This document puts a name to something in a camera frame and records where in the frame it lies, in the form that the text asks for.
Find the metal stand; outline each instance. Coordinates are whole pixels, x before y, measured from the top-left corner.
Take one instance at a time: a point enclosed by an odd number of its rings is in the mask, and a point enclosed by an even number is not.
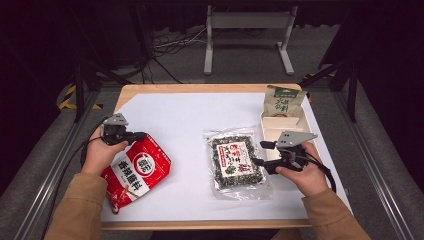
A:
[[[294,70],[287,54],[287,44],[296,18],[297,6],[290,12],[213,12],[208,5],[206,30],[207,44],[204,74],[212,74],[213,28],[284,28],[284,39],[277,42],[278,51],[286,69],[287,75],[293,75]]]

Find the person's right hand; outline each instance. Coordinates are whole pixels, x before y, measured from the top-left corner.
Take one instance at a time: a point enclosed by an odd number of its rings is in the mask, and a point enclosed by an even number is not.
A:
[[[314,144],[304,142],[302,143],[302,147],[305,149],[305,152],[322,163]],[[285,167],[277,167],[275,171],[293,181],[306,197],[316,195],[328,189],[325,174],[313,163],[308,163],[301,172],[293,171]]]

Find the red snack bag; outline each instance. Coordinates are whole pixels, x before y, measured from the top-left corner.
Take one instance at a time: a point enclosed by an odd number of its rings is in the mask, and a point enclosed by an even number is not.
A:
[[[149,134],[134,142],[124,156],[102,173],[108,182],[112,212],[118,214],[120,208],[150,191],[169,174],[170,166],[171,160]]]

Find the metal frame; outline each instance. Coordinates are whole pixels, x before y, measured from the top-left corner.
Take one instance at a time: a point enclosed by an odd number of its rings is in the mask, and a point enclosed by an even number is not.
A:
[[[405,240],[415,239],[393,197],[392,191],[383,178],[383,175],[381,174],[378,165],[375,162],[374,157],[372,156],[371,151],[369,150],[367,143],[361,134],[361,131],[359,130],[357,124],[351,121],[349,113],[345,110],[346,101],[343,98],[343,94],[341,92],[334,92],[333,96],[340,109],[340,112],[343,115],[343,118],[346,120],[349,129],[354,136],[358,148],[360,149],[360,152],[363,156],[365,169],[370,176],[374,188],[381,200],[384,209],[386,210],[386,213],[398,238]]]
[[[99,92],[90,92],[88,94],[88,100],[86,101],[85,109],[90,109],[90,107],[95,104],[98,95]],[[67,160],[72,154],[72,146],[74,145],[74,142],[78,137],[82,126],[84,126],[84,122],[87,119],[88,114],[89,111],[85,111],[82,114],[80,121],[74,123],[74,125],[72,126],[68,137],[66,138],[65,143],[63,144],[63,147],[59,152],[59,155],[57,156],[50,172],[48,173],[43,184],[41,185],[40,190],[38,191],[37,196],[35,197],[31,208],[28,210],[27,215],[25,216],[24,221],[19,227],[19,230],[16,233],[14,239],[29,239],[30,236],[32,236],[32,232],[34,231],[38,220],[40,219],[43,210],[45,209],[50,199],[50,196],[52,195],[54,189],[58,187],[57,185],[60,181],[61,172],[66,170],[65,168]]]
[[[206,30],[207,44],[205,56],[204,74],[212,74],[213,58],[213,28],[283,28],[284,39],[277,42],[287,75],[293,75],[294,70],[287,54],[287,44],[296,18],[297,6],[291,8],[290,12],[213,12],[208,5]]]

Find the person's left hand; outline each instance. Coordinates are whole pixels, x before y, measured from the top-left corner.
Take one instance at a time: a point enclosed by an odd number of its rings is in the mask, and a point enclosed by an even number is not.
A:
[[[127,141],[112,146],[107,145],[100,138],[100,127],[91,135],[90,140],[92,141],[87,146],[87,156],[81,173],[100,176],[103,170],[112,163],[115,155],[128,146]]]

